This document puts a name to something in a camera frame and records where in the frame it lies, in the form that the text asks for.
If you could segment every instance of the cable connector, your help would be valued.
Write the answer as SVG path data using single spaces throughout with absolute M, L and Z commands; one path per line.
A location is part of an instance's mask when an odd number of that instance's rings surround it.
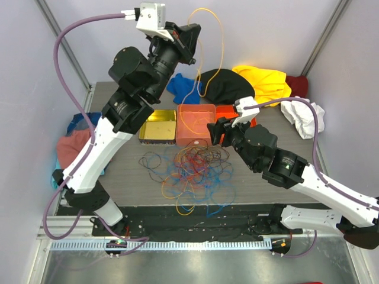
M 124 10 L 124 11 L 121 11 L 122 14 L 125 14 L 125 20 L 126 21 L 129 21 L 129 20 L 138 20 L 138 18 L 136 17 L 136 9 L 133 9 L 133 10 Z

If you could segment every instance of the tangled cable pile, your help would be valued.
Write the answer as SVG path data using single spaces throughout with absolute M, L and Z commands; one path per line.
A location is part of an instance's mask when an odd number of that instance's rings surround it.
M 199 204 L 218 205 L 219 209 L 212 213 L 207 207 L 210 217 L 233 203 L 236 191 L 228 182 L 233 176 L 228 151 L 219 146 L 190 146 L 170 159 L 168 151 L 173 148 L 179 149 L 168 147 L 163 155 L 147 152 L 139 164 L 148 170 L 152 180 L 162 184 L 165 198 L 176 199 L 178 214 L 187 216 Z

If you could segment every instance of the pink bin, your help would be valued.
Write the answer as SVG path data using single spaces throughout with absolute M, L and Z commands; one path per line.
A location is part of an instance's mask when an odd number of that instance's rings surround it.
M 212 145 L 207 124 L 215 123 L 215 121 L 216 107 L 214 105 L 178 105 L 176 144 L 179 146 Z

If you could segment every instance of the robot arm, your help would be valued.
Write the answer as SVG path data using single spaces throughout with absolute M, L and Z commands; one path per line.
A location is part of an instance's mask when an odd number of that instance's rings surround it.
M 115 56 L 109 75 L 119 88 L 102 109 L 91 153 L 65 186 L 65 198 L 70 206 L 95 212 L 116 234 L 123 233 L 127 220 L 98 177 L 118 149 L 153 113 L 149 104 L 160 103 L 159 98 L 178 63 L 195 63 L 193 56 L 201 30 L 198 24 L 178 27 L 165 22 L 164 4 L 142 3 L 140 8 L 123 14 L 126 20 L 135 18 L 137 29 L 146 34 L 150 41 L 149 55 L 145 58 L 135 47 L 126 47 Z M 89 140 L 63 172 L 54 172 L 58 184 L 69 176 L 90 144 Z
M 346 241 L 356 246 L 376 248 L 379 245 L 378 200 L 322 175 L 328 184 L 342 191 L 340 194 L 320 180 L 315 167 L 304 158 L 278 148 L 277 136 L 261 125 L 250 128 L 249 122 L 259 110 L 249 107 L 256 104 L 252 97 L 240 99 L 235 103 L 238 118 L 220 118 L 215 124 L 208 124 L 212 144 L 219 144 L 224 134 L 221 146 L 232 146 L 254 173 L 262 173 L 262 178 L 272 185 L 311 196 L 331 208 L 316 210 L 276 205 L 267 218 L 269 226 L 338 231 L 343 233 Z

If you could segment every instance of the orange bin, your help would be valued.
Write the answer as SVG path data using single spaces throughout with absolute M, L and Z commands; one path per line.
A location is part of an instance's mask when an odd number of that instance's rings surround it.
M 215 123 L 215 121 L 216 107 L 214 105 L 178 105 L 176 144 L 179 146 L 212 145 L 207 124 Z
M 238 114 L 235 113 L 235 109 L 232 105 L 219 105 L 216 107 L 216 120 L 221 117 L 225 117 L 227 119 L 232 119 L 238 117 Z M 256 126 L 256 120 L 253 118 L 251 121 L 250 127 Z M 221 136 L 220 143 L 223 141 L 224 135 Z

